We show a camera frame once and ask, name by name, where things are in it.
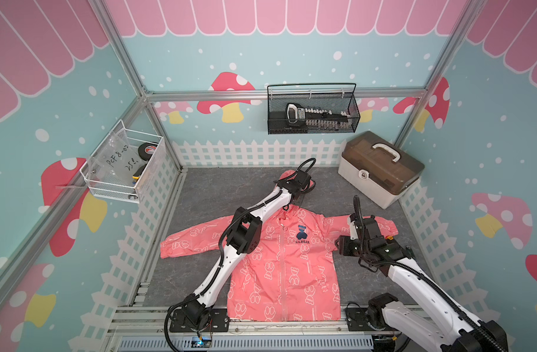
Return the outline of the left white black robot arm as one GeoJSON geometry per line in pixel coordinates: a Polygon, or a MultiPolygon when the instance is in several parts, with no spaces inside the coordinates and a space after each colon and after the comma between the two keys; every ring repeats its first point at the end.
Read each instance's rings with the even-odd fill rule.
{"type": "Polygon", "coordinates": [[[218,240],[219,257],[210,273],[193,293],[167,309],[164,336],[172,351],[178,350],[169,336],[169,324],[174,321],[174,313],[180,310],[197,334],[211,325],[211,312],[221,289],[237,265],[259,245],[263,222],[277,211],[288,209],[291,203],[314,188],[309,171],[316,161],[316,158],[308,158],[292,174],[276,180],[273,191],[267,197],[249,208],[240,207],[235,211],[218,240]]]}

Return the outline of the pink child rain jacket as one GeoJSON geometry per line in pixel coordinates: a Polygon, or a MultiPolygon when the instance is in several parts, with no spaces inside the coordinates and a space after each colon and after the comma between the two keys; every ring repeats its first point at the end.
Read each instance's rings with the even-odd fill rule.
{"type": "Polygon", "coordinates": [[[248,321],[338,321],[334,242],[349,236],[350,216],[325,217],[297,205],[262,223],[260,243],[231,275],[227,313],[248,321]]]}

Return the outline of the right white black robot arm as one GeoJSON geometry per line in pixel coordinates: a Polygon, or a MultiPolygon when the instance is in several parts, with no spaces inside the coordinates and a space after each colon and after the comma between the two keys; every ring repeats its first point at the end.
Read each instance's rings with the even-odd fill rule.
{"type": "Polygon", "coordinates": [[[381,233],[375,216],[364,217],[360,199],[353,198],[347,221],[350,233],[335,246],[345,257],[358,259],[360,267],[381,272],[408,293],[428,314],[412,312],[390,293],[368,302],[369,327],[394,328],[426,351],[507,351],[507,334],[495,321],[483,321],[451,298],[418,265],[412,249],[381,233]]]}

